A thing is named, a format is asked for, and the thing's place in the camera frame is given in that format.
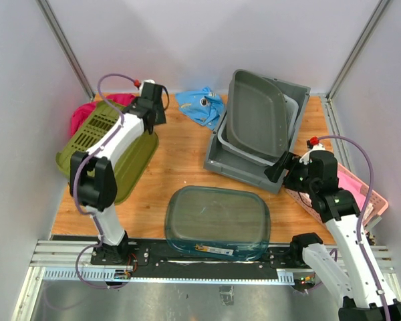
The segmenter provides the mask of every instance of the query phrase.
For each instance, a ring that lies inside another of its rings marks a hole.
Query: metal corner pole
[[[348,75],[354,62],[357,60],[358,56],[360,55],[361,51],[365,47],[370,36],[373,34],[373,31],[375,30],[379,20],[382,18],[385,10],[389,7],[389,4],[392,1],[393,0],[379,0],[376,8],[374,9],[372,15],[370,16],[370,18],[368,20],[364,30],[361,32],[360,37],[358,38],[357,42],[355,43],[355,46],[352,49],[349,57],[345,61],[343,68],[340,70],[340,73],[338,74],[336,80],[334,81],[333,85],[331,86],[331,89],[330,89],[329,93],[327,94],[328,100],[332,100],[336,96],[341,84],[343,83],[344,79]]]
[[[327,99],[325,95],[320,96],[320,98],[328,132],[332,135],[342,136],[340,132],[340,122],[334,112],[332,101]],[[345,166],[349,171],[352,171],[349,152],[347,151],[343,140],[332,139],[331,145],[333,146],[334,156],[337,158],[338,162]]]
[[[95,92],[92,90],[91,86],[89,85],[88,79],[86,78],[85,73],[83,73],[82,67],[80,67],[79,61],[77,60],[74,52],[62,31],[61,26],[56,19],[55,14],[49,4],[48,0],[36,0],[41,12],[46,18],[47,23],[51,27],[53,34],[55,35],[59,45],[61,46],[65,56],[72,67],[74,74],[78,78],[80,85],[84,89],[85,93],[88,95],[90,100],[93,100],[95,97]]]

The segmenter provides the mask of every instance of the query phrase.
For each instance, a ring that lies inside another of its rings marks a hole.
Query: red cloth
[[[108,95],[107,98],[113,102],[121,104],[123,106],[129,105],[135,98],[132,94],[111,94]],[[89,117],[91,112],[94,111],[96,104],[98,102],[89,102],[87,104],[81,105],[76,109],[73,113],[72,121],[70,124],[70,134],[73,136],[80,126],[85,122],[85,120]]]

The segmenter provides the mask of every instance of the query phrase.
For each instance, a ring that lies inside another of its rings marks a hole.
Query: red connector
[[[318,145],[319,144],[319,139],[317,136],[314,136],[312,138],[310,138],[310,143],[312,146]]]
[[[140,80],[135,79],[134,86],[136,86],[138,89],[140,89],[140,86],[141,86]]]
[[[315,145],[319,144],[319,139],[317,136],[314,136],[306,141],[308,149],[312,149]]]

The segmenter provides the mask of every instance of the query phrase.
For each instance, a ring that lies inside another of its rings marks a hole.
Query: cable
[[[108,142],[111,141],[111,139],[113,137],[115,137],[115,135],[118,133],[118,131],[121,129],[121,127],[123,127],[123,123],[124,123],[124,115],[123,113],[120,111],[119,108],[115,107],[115,105],[113,105],[102,93],[101,91],[101,83],[109,77],[121,77],[121,78],[125,78],[127,80],[130,80],[133,84],[135,84],[136,80],[132,79],[131,77],[122,75],[122,74],[107,74],[105,76],[102,76],[100,78],[100,80],[98,80],[98,85],[97,85],[97,89],[98,89],[98,94],[100,95],[100,97],[103,99],[103,101],[106,102],[107,105],[109,105],[111,108],[113,108],[119,115],[119,119],[118,122],[120,122],[120,125],[116,127],[116,129],[109,135],[109,137],[107,137],[107,139],[105,139],[104,143],[102,144],[102,146],[98,147],[92,154],[88,155],[88,157],[86,157],[81,163],[80,166],[78,167],[77,171],[76,171],[76,175],[74,177],[74,185],[73,185],[73,195],[74,195],[74,203],[76,204],[76,208],[78,209],[78,211],[80,212],[80,214],[82,215],[91,215],[92,219],[94,220],[94,223],[96,225],[96,228],[98,229],[98,233],[100,234],[100,242],[98,244],[92,244],[89,245],[87,247],[85,247],[83,250],[81,250],[81,252],[79,253],[77,259],[76,259],[76,274],[79,278],[79,280],[84,283],[85,285],[93,288],[93,289],[99,289],[99,290],[109,290],[109,289],[120,289],[121,287],[125,286],[126,283],[123,283],[119,286],[98,286],[96,284],[92,284],[88,281],[86,281],[85,279],[83,279],[82,274],[79,271],[79,261],[80,258],[82,257],[83,253],[85,253],[87,250],[91,249],[91,248],[99,248],[104,244],[104,230],[101,227],[100,222],[98,221],[98,218],[96,217],[96,214],[94,212],[85,212],[82,209],[82,206],[79,203],[79,198],[78,198],[78,185],[79,185],[79,180],[80,180],[80,175],[82,173],[83,168],[86,166],[86,164],[95,156],[97,155],[107,144]]]
[[[170,100],[169,100],[169,93],[168,93],[168,90],[166,89],[166,87],[165,87],[165,86],[162,86],[162,88],[163,88],[163,90],[165,91],[166,98],[168,98],[168,103],[166,104],[166,107],[165,107],[165,108],[163,108],[163,111],[165,111],[165,110],[167,110],[167,109],[168,109],[168,107],[169,107]]]
[[[363,156],[365,157],[365,159],[367,161],[368,170],[370,172],[370,183],[368,184],[368,192],[367,192],[366,200],[364,201],[364,204],[362,205],[361,213],[360,213],[360,216],[358,217],[358,221],[356,223],[356,237],[358,239],[358,245],[360,246],[362,255],[368,265],[368,269],[370,270],[371,275],[374,279],[374,283],[376,284],[378,291],[381,292],[380,300],[382,301],[383,309],[385,312],[385,319],[386,319],[386,321],[391,321],[389,307],[388,307],[388,303],[386,302],[386,297],[384,295],[382,285],[381,285],[379,277],[374,269],[373,263],[371,262],[370,258],[368,257],[366,248],[364,247],[364,244],[362,243],[361,230],[364,229],[363,228],[364,214],[366,212],[368,202],[370,201],[370,197],[372,196],[372,193],[373,193],[374,172],[373,172],[372,162],[371,162],[370,158],[368,157],[367,152],[354,140],[347,138],[347,137],[338,136],[338,135],[322,136],[322,137],[318,137],[318,140],[323,140],[323,139],[328,139],[328,138],[341,139],[341,140],[345,140],[346,142],[351,143],[363,154]]]
[[[135,256],[135,254],[131,253],[131,255],[134,257],[134,269],[132,270],[132,273],[134,273],[136,271],[136,268],[138,267],[138,260]]]

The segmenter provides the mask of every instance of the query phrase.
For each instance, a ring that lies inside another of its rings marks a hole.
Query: label
[[[233,255],[232,249],[219,249],[217,247],[204,246],[196,244],[196,250],[201,252],[209,252],[222,255]]]

